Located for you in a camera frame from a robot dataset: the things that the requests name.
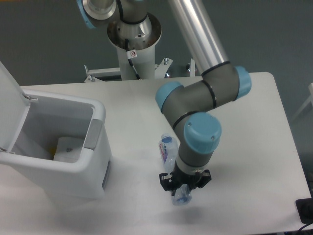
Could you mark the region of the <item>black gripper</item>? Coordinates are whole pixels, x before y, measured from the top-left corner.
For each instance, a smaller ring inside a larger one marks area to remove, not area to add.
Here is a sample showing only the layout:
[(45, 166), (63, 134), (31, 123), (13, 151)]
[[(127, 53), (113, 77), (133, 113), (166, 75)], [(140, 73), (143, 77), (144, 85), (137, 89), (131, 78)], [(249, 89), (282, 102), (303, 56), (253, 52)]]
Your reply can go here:
[(190, 189), (203, 188), (211, 181), (209, 169), (196, 171), (195, 174), (189, 175), (181, 171), (179, 168), (174, 168), (171, 174), (159, 174), (159, 181), (165, 191), (169, 191), (172, 196), (175, 196), (176, 190), (182, 185), (188, 185)]

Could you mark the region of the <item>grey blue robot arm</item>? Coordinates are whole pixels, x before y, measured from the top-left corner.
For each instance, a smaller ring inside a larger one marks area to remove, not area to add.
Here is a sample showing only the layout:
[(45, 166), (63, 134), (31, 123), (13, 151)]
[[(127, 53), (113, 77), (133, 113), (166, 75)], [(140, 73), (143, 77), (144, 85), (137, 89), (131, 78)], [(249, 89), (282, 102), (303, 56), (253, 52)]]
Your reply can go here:
[[(142, 80), (135, 59), (160, 38), (145, 0), (79, 0), (82, 18), (89, 28), (107, 25), (108, 37), (122, 50), (122, 72)], [(180, 141), (171, 173), (159, 175), (165, 191), (175, 194), (182, 185), (202, 188), (211, 175), (205, 167), (219, 144), (221, 126), (209, 111), (235, 101), (251, 90), (251, 78), (243, 67), (233, 66), (200, 0), (171, 0), (170, 8), (201, 74), (201, 81), (183, 86), (161, 86), (155, 100)]]

